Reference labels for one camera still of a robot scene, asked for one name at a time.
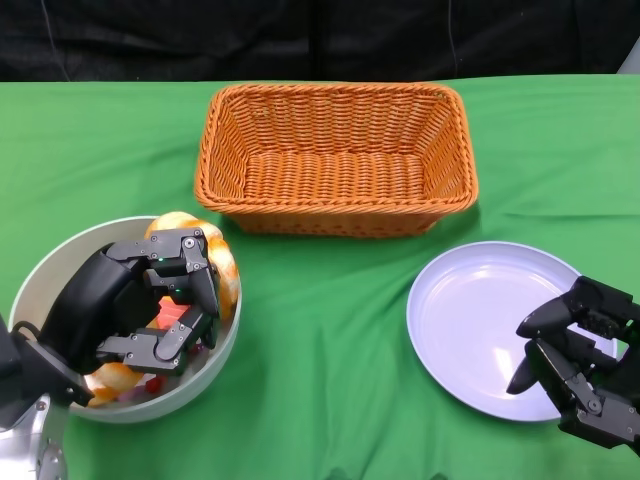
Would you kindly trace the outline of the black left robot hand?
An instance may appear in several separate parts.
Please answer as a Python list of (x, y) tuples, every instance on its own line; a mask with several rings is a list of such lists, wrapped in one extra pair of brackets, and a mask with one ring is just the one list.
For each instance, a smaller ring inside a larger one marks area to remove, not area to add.
[(54, 301), (38, 341), (80, 374), (121, 362), (172, 376), (195, 344), (215, 347), (219, 319), (203, 230), (160, 230), (94, 252)]

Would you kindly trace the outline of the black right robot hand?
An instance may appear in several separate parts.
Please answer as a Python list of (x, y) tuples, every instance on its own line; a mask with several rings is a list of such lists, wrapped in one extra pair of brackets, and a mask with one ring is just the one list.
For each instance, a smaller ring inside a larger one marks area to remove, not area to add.
[(518, 326), (525, 358), (507, 392), (542, 386), (558, 428), (601, 447), (639, 452), (639, 305), (586, 276)]

